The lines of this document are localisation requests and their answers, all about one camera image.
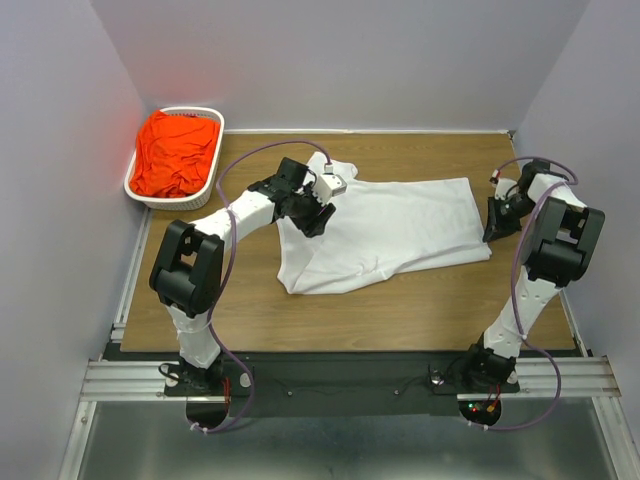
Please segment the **white t shirt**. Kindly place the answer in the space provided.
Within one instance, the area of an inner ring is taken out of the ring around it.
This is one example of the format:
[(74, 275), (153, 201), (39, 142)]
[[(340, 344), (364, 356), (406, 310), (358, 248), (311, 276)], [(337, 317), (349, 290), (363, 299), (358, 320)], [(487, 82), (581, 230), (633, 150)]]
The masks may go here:
[(487, 261), (481, 217), (466, 178), (368, 182), (336, 161), (347, 190), (322, 235), (278, 221), (278, 281), (289, 294), (344, 294), (398, 273)]

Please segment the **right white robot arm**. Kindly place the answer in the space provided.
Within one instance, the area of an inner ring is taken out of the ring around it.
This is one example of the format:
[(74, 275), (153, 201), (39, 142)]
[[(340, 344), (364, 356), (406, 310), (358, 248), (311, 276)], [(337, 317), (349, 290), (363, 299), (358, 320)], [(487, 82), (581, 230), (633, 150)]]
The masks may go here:
[(557, 161), (519, 158), (518, 179), (495, 169), (482, 240), (519, 240), (510, 271), (510, 296), (496, 320), (472, 344), (460, 366), (472, 390), (503, 386), (515, 378), (521, 348), (547, 304), (586, 273), (605, 224), (603, 211), (573, 192), (577, 175)]

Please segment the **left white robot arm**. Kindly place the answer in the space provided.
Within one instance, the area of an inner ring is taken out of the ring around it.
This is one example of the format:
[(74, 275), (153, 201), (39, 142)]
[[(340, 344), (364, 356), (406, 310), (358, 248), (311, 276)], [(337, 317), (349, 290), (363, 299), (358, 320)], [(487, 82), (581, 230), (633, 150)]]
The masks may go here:
[(198, 221), (169, 224), (149, 279), (179, 342), (178, 364), (160, 370), (168, 387), (207, 395), (227, 384), (209, 315), (221, 297), (223, 270), (231, 266), (239, 241), (282, 218), (307, 238), (319, 236), (336, 211), (332, 199), (346, 189), (346, 181), (331, 166), (316, 174), (284, 158), (275, 174), (251, 184), (229, 206)]

